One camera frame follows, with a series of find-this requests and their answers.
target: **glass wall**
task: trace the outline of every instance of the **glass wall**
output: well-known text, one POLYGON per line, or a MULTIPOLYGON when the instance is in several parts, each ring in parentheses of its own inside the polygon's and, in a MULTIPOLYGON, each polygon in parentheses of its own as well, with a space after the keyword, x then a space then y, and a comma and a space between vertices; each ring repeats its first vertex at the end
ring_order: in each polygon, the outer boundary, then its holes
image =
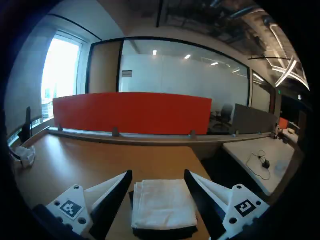
POLYGON ((264 78, 252 71, 252 102, 251 107, 274 112, 275 89, 264 78))
POLYGON ((163 40, 125 40, 119 92, 211 98, 208 131, 225 132, 232 123, 234 105, 248 103, 247 71, 245 65, 200 47, 163 40), (221 113, 227 115, 225 123, 215 128, 221 113))

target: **bright window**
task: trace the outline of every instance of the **bright window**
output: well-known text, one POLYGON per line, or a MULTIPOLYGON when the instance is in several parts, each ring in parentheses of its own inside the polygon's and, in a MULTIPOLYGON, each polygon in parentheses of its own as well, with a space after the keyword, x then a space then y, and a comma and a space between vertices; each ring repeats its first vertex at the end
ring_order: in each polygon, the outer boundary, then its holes
POLYGON ((76 94, 78 61, 82 44, 55 35, 44 63, 41 85, 42 117, 53 116, 52 99, 76 94))

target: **wooden desk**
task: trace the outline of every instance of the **wooden desk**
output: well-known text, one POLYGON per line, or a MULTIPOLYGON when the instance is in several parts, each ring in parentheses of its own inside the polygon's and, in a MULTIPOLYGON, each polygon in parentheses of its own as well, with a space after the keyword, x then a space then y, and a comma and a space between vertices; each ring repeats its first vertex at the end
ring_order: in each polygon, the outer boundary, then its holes
MULTIPOLYGON (((73 184, 89 188, 128 169, 132 182, 143 179, 182 179, 187 168, 207 179, 205 169, 184 146, 128 146, 86 142, 45 134, 34 143, 36 159, 29 169, 16 165, 16 181, 27 204, 47 205, 73 184)), ((137 239, 131 229, 131 206, 126 194, 106 236, 109 240, 137 239)), ((192 239, 208 239, 200 214, 192 239)))
POLYGON ((282 180, 294 154, 294 148, 289 144, 283 143, 282 140, 272 138, 224 143, 223 148, 244 168, 244 170, 246 170, 267 196, 270 196, 274 192, 282 180), (261 166, 258 157, 251 155, 251 153, 257 155, 260 149, 266 153, 265 157, 270 162, 270 167, 268 169, 270 171, 270 178, 267 180, 264 180, 253 173, 255 172, 263 178, 269 176, 268 170, 261 166), (248 166, 253 172, 246 166, 246 162, 250 155, 251 158, 248 162, 248 166), (285 166, 284 170, 278 170, 276 168, 276 165, 279 164, 280 161, 285 166))

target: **white towel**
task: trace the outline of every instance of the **white towel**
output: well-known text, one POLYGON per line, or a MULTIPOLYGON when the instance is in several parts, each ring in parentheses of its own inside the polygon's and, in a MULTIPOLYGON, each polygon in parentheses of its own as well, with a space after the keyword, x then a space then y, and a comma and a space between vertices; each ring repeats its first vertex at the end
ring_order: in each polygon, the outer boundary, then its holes
POLYGON ((168 230, 197 224, 184 180, 143 180, 134 185, 131 227, 168 230))

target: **orange partition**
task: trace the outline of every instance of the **orange partition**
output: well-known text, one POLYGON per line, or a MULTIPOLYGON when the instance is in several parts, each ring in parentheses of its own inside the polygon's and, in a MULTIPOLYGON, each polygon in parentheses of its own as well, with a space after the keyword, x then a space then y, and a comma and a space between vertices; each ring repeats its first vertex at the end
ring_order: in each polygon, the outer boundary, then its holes
POLYGON ((288 120, 284 118, 279 118, 279 127, 281 129, 286 129, 288 127, 288 120))
POLYGON ((53 99, 62 128, 139 134, 206 134, 211 99, 187 95, 114 92, 53 99))

